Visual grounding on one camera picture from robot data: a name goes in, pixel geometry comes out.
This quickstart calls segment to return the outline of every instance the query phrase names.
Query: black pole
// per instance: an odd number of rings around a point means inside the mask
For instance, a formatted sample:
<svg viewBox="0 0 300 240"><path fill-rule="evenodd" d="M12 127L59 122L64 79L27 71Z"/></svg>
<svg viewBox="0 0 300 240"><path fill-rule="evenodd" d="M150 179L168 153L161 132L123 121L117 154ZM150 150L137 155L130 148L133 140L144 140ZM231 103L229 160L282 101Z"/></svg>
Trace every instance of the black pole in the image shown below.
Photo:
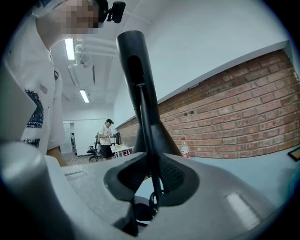
<svg viewBox="0 0 300 240"><path fill-rule="evenodd" d="M160 199L162 197L161 186L160 186L160 181L159 181L159 177L158 177L159 157L158 157L158 153L154 147L150 118L149 118L149 113L148 113L148 109L147 109L147 103L146 103L145 96L143 93L144 84L140 84L139 87L140 87L140 96L141 96L140 109L141 109L142 129L144 132L144 140L145 140L145 146L146 146L146 150L147 150L147 163L150 168L150 173L151 173L154 193L156 196L157 206L159 207Z"/></svg>

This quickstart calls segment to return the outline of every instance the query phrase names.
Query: bottle with red cap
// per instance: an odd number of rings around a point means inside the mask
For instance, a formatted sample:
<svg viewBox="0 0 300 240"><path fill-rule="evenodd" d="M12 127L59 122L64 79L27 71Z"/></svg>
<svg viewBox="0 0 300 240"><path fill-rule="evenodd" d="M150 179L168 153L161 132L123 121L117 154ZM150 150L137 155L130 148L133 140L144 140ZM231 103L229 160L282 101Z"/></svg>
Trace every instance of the bottle with red cap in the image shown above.
<svg viewBox="0 0 300 240"><path fill-rule="evenodd" d="M188 150L188 144L185 141L185 137L181 138L181 153L183 155L184 158L189 158L189 150Z"/></svg>

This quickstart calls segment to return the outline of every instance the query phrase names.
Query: white table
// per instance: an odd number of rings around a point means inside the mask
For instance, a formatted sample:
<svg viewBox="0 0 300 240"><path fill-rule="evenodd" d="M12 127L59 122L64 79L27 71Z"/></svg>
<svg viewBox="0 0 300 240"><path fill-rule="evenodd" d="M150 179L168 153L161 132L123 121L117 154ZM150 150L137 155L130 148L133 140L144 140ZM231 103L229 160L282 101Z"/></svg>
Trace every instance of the white table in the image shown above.
<svg viewBox="0 0 300 240"><path fill-rule="evenodd" d="M115 154L116 158L130 155L130 149L133 149L133 147L126 147L125 145L111 146L112 153Z"/></svg>

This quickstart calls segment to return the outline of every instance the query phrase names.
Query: man in white t-shirt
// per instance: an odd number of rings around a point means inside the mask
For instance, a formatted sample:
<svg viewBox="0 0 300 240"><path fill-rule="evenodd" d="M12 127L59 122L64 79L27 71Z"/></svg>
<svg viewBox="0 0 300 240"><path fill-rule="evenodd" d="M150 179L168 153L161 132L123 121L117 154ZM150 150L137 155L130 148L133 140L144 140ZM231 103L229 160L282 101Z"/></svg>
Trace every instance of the man in white t-shirt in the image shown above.
<svg viewBox="0 0 300 240"><path fill-rule="evenodd" d="M28 16L16 30L3 56L6 67L37 105L22 140L37 147L42 154L55 157L61 166L67 165L59 151L65 139L62 82L50 48L95 27L101 1L61 0L42 17Z"/></svg>
<svg viewBox="0 0 300 240"><path fill-rule="evenodd" d="M111 138L113 138L113 135L112 130L109 128L112 124L113 121L111 119L107 119L105 125L101 127L100 131L98 132L104 161L112 159L113 156L111 150Z"/></svg>

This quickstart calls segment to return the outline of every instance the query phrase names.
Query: neck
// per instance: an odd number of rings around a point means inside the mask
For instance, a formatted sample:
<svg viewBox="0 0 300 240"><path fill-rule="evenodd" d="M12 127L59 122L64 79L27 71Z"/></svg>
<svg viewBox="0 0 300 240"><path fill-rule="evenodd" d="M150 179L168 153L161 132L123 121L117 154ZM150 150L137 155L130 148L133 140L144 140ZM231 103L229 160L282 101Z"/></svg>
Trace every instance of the neck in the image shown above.
<svg viewBox="0 0 300 240"><path fill-rule="evenodd" d="M40 35L45 47L49 50L57 42L67 38L62 34L60 23L55 21L51 13L36 19L37 32Z"/></svg>

